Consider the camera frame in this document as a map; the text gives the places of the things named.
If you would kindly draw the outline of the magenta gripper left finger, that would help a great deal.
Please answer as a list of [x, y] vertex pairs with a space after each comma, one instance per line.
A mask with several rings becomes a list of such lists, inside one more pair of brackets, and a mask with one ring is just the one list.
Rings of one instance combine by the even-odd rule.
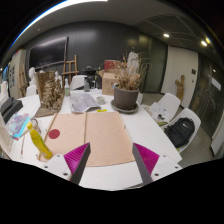
[[79, 184], [90, 152], [90, 144], [86, 143], [64, 155], [64, 159], [72, 174], [70, 179], [72, 183]]

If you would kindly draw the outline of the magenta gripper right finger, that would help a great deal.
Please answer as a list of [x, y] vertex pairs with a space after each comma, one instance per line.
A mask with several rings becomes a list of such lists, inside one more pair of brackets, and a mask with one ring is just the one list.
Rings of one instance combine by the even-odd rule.
[[159, 160], [159, 155], [137, 143], [133, 144], [132, 153], [137, 163], [143, 184], [147, 185], [151, 183], [151, 174]]

